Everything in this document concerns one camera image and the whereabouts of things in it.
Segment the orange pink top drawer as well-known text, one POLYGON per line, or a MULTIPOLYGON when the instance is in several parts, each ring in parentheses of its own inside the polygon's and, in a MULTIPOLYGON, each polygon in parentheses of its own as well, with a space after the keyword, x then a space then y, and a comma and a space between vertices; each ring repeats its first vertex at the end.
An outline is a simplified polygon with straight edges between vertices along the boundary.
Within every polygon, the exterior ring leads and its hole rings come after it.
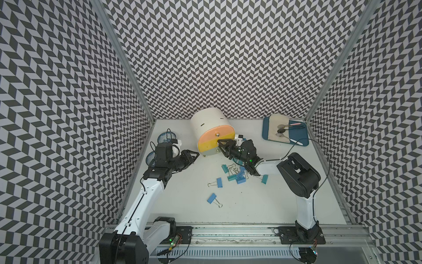
POLYGON ((212 139, 214 137, 235 135, 235 129, 231 125, 221 125, 207 130, 206 132, 200 133, 200 139, 212 139))

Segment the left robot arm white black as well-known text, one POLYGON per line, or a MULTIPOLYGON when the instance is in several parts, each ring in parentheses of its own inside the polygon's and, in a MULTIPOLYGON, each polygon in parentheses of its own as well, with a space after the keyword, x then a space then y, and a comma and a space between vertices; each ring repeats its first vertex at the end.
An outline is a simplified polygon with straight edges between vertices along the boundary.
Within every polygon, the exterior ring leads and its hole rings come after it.
POLYGON ((104 234, 99 242, 101 264, 146 264, 157 246, 176 233, 172 217, 159 217, 150 228, 146 225, 171 177, 188 169, 200 156, 199 152, 180 147, 177 140, 155 147, 137 198, 114 231, 104 234))

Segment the yellow drawer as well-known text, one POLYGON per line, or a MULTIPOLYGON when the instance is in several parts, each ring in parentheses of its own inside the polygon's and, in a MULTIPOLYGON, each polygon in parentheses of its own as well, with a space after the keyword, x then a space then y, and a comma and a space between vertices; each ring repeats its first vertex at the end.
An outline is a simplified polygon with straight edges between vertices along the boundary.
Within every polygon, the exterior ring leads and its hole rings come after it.
POLYGON ((197 147, 201 155, 210 156, 219 152, 218 140, 234 139, 234 134, 227 136, 214 137, 212 139, 200 139, 197 147))

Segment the cream round drawer cabinet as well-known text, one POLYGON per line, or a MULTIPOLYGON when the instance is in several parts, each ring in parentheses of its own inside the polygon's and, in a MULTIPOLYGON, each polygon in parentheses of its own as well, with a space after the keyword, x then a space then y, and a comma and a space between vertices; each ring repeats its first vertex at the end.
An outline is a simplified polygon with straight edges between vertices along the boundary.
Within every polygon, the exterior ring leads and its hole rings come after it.
POLYGON ((220 152, 218 140, 235 138, 234 127, 223 112, 215 107, 195 113, 190 119, 190 124, 197 139, 197 148, 204 156, 220 152))

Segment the blue binder clip pile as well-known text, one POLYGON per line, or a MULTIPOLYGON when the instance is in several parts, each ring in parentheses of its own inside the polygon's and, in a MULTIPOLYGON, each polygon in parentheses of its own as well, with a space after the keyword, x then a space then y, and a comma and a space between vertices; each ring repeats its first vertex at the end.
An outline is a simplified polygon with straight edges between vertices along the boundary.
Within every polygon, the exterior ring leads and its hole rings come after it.
POLYGON ((240 171, 238 172, 238 174, 236 175, 236 178, 237 179, 239 179, 239 178, 244 178, 245 177, 245 167, 240 167, 240 171))

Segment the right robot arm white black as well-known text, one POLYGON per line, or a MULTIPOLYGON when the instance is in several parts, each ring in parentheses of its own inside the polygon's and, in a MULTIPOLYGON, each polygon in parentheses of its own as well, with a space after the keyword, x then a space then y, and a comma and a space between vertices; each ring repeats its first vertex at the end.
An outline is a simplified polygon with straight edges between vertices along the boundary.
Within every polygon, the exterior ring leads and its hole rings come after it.
POLYGON ((217 146, 223 155, 236 159, 252 176, 282 176, 286 185, 296 196, 297 217, 295 237, 298 242, 315 243, 320 233, 315 215, 314 197, 319 190, 320 174, 300 154, 294 152, 280 159, 264 160, 257 155, 252 140, 240 146, 233 139, 220 139, 217 146))

